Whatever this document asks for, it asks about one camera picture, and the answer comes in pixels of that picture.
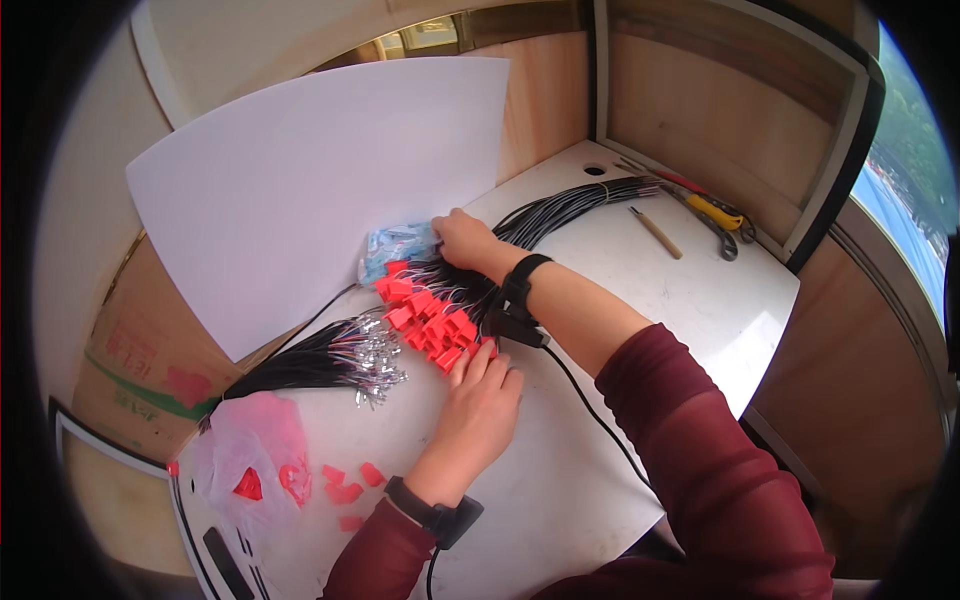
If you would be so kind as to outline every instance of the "green stripe on box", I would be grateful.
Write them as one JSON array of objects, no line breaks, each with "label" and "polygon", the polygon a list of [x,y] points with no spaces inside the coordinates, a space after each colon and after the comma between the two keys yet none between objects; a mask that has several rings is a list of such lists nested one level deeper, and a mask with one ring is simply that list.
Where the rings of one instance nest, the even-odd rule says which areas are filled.
[{"label": "green stripe on box", "polygon": [[148,390],[147,388],[136,385],[132,381],[128,381],[123,377],[113,374],[106,367],[94,360],[89,353],[84,352],[84,356],[86,356],[86,360],[90,361],[90,364],[96,367],[101,373],[109,377],[113,383],[117,384],[141,400],[150,402],[155,407],[160,408],[172,415],[177,415],[178,417],[184,417],[190,420],[200,420],[205,414],[210,412],[217,402],[220,401],[220,397],[215,396],[208,398],[206,401],[197,404],[193,408],[187,408],[177,402],[177,399],[170,394],[163,394],[161,392]]}]

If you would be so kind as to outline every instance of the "plastic bag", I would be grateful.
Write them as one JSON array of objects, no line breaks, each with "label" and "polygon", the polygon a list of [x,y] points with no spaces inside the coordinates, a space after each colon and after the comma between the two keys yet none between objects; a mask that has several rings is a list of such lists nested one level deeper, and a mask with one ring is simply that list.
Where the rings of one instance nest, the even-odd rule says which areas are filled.
[{"label": "plastic bag", "polygon": [[371,231],[367,255],[360,259],[358,278],[364,285],[386,276],[388,262],[408,258],[425,259],[436,255],[440,238],[428,222],[398,225]]},{"label": "plastic bag", "polygon": [[273,392],[221,402],[193,461],[196,493],[253,544],[288,526],[310,497],[300,410]]}]

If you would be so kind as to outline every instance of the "red sleeve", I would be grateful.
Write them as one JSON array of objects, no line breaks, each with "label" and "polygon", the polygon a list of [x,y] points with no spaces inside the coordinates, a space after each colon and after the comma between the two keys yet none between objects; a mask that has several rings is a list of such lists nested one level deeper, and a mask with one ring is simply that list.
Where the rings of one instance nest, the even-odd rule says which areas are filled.
[{"label": "red sleeve", "polygon": [[762,597],[831,596],[833,558],[796,479],[750,442],[662,324],[627,341],[596,387],[647,467],[688,576]]},{"label": "red sleeve", "polygon": [[384,498],[333,565],[324,599],[402,600],[436,545],[433,534]]}]

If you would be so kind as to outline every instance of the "maroon shirt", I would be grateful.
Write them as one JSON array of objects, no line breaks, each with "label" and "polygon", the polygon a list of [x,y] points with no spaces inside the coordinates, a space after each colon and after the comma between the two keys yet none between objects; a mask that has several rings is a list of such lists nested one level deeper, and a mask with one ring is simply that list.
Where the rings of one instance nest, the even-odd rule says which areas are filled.
[{"label": "maroon shirt", "polygon": [[[830,598],[833,557],[796,479],[744,435],[723,394],[666,327],[628,340],[596,387],[643,457],[686,564],[617,559],[547,587],[537,600]],[[324,598],[406,598],[435,543],[382,500],[337,559]]]}]

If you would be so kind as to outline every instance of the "yellow scissor handle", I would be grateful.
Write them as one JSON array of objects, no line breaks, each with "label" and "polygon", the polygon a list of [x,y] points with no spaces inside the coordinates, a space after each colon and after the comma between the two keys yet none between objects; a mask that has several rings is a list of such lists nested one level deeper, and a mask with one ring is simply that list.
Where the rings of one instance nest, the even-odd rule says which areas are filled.
[{"label": "yellow scissor handle", "polygon": [[723,209],[717,208],[700,196],[697,196],[696,194],[689,196],[686,199],[686,203],[690,204],[697,210],[706,213],[710,219],[716,221],[717,225],[726,229],[727,231],[739,229],[740,226],[743,225],[743,215],[734,217],[731,214],[724,212]]}]

